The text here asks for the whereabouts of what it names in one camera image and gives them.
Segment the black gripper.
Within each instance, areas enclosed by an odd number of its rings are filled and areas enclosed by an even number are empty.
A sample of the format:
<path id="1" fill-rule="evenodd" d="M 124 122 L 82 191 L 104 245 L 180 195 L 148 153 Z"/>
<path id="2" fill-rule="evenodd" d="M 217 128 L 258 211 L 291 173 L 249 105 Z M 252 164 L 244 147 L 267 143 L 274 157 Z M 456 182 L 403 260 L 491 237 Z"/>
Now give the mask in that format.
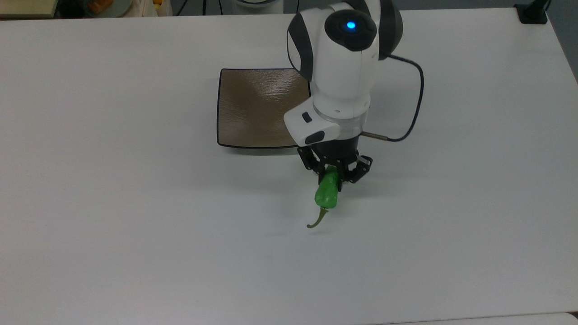
<path id="1" fill-rule="evenodd" d="M 358 144 L 359 135 L 349 139 L 320 142 L 312 144 L 311 147 L 297 147 L 297 152 L 304 167 L 318 175 L 318 179 L 324 177 L 326 165 L 336 163 L 340 193 L 344 183 L 357 183 L 370 171 L 373 164 L 373 158 L 359 155 Z"/>

